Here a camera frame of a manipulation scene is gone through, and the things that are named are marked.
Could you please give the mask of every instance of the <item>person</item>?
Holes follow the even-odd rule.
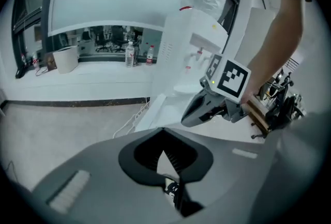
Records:
[[[301,40],[302,0],[280,1],[280,9],[271,23],[261,49],[248,64],[251,76],[241,103],[246,103],[289,60]]]

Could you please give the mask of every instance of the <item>gray floor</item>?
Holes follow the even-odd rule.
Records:
[[[32,190],[68,158],[93,143],[112,138],[141,106],[54,108],[8,104],[6,117],[0,117],[1,164],[6,168],[12,160],[19,183]],[[8,175],[14,180],[12,166]]]

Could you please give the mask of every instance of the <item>water bottle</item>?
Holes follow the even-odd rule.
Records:
[[[125,65],[128,68],[131,68],[133,66],[133,59],[134,59],[133,42],[129,41],[129,45],[127,46],[127,48],[125,50]]]
[[[153,55],[154,55],[154,46],[151,46],[147,53],[146,65],[151,65],[153,62]]]

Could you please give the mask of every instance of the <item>bottle with red label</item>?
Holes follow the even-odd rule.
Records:
[[[151,46],[147,53],[146,65],[151,65],[153,63],[153,55],[154,55],[154,46]]]

